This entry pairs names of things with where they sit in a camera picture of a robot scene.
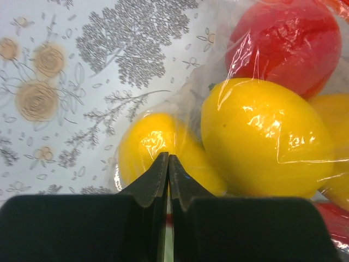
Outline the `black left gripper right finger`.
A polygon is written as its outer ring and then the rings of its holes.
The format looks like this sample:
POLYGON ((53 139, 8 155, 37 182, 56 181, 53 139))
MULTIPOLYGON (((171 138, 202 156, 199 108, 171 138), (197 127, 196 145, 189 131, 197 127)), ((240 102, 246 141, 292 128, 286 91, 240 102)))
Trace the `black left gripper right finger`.
POLYGON ((169 157, 175 261, 340 261, 302 198, 216 197, 169 157))

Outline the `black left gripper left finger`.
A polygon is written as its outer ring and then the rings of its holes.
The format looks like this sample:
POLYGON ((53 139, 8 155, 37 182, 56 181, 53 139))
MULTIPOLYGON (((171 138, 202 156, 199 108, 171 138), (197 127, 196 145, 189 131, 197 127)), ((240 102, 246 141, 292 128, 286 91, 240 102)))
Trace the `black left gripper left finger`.
POLYGON ((116 194, 19 195, 1 207, 1 261, 163 261, 168 153, 116 194))

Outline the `clear zip top bag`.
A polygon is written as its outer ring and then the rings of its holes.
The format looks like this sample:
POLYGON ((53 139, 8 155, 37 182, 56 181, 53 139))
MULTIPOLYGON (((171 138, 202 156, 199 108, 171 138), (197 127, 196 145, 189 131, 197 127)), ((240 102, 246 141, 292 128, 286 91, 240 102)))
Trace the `clear zip top bag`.
POLYGON ((226 197, 318 202, 348 252, 348 1, 212 1, 214 47, 178 92, 134 117, 118 190, 163 153, 226 197))

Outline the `yellow fake lemon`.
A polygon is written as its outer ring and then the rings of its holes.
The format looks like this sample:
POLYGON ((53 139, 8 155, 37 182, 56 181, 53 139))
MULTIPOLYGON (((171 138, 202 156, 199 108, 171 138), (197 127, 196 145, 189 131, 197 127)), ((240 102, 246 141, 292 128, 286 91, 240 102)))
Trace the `yellow fake lemon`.
POLYGON ((133 123, 118 147, 118 171, 130 185, 145 173, 157 156, 167 152, 179 159, 184 170, 212 194, 227 193, 226 181, 213 168, 203 146, 184 122, 166 113, 152 113, 133 123))
POLYGON ((334 168, 334 145, 314 108, 273 82, 237 78, 201 109, 206 153, 236 196, 312 197, 334 168))

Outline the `red fake chili pepper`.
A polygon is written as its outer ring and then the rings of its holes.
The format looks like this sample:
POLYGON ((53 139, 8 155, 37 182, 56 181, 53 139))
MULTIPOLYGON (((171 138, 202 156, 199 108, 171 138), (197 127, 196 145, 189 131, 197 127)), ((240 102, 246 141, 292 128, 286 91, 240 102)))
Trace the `red fake chili pepper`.
POLYGON ((339 247, 348 247, 348 211, 330 202, 314 202, 327 230, 339 247))

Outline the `yellow fake bell pepper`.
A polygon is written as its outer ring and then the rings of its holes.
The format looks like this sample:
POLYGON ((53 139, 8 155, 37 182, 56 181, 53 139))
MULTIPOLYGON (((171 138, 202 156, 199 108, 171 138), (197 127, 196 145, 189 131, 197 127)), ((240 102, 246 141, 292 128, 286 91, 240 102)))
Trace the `yellow fake bell pepper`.
POLYGON ((316 96, 310 104, 328 127, 334 143, 334 169, 320 192, 348 210, 348 94, 316 96))

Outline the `red fake apple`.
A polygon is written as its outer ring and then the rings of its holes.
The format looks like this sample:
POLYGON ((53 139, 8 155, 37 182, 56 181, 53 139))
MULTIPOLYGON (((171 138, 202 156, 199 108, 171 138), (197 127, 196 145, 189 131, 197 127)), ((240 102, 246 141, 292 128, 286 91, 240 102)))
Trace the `red fake apple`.
POLYGON ((321 1, 263 1, 233 29, 225 63, 231 78, 274 82, 309 99, 324 88, 341 52, 340 27, 321 1))

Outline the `floral table mat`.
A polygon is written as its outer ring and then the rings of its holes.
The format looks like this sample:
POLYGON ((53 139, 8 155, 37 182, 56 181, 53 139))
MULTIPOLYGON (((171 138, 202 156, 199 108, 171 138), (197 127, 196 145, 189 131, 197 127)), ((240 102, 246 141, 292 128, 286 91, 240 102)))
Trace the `floral table mat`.
POLYGON ((1 1, 1 202, 114 192, 123 132, 214 37, 213 1, 1 1))

